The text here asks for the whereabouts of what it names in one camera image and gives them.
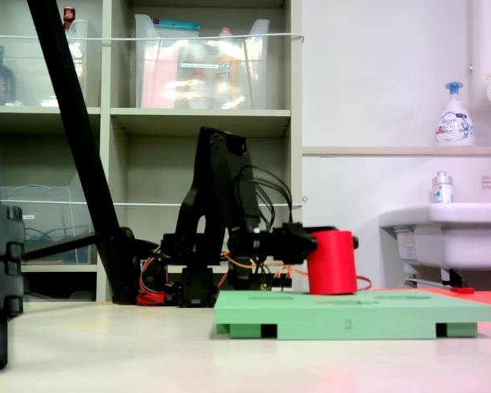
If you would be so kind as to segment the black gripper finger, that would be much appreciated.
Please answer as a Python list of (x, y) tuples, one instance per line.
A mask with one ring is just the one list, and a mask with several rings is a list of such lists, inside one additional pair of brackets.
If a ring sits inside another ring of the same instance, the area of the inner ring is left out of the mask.
[(317, 248), (317, 238), (310, 234), (302, 223), (283, 224), (283, 262), (285, 264), (302, 264), (307, 256)]
[[(306, 232), (307, 233), (317, 233), (317, 232), (324, 232), (324, 231), (338, 231), (338, 228), (335, 226), (313, 226), (313, 227), (307, 227)], [(355, 250), (358, 249), (359, 247), (359, 240), (358, 237), (353, 236), (353, 247)]]

